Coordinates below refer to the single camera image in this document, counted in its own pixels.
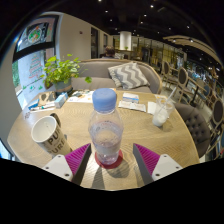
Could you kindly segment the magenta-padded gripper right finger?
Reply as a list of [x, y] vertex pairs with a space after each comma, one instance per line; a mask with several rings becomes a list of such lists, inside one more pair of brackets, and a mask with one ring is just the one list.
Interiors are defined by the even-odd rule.
[[145, 185], [182, 169], [168, 154], [159, 155], [136, 143], [133, 144], [133, 154]]

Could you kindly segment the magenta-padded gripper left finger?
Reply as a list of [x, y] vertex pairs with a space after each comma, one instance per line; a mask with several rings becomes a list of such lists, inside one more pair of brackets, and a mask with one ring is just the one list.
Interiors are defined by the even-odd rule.
[[43, 167], [43, 170], [73, 182], [76, 185], [80, 185], [84, 177], [90, 155], [91, 144], [88, 143], [67, 155], [56, 155]]

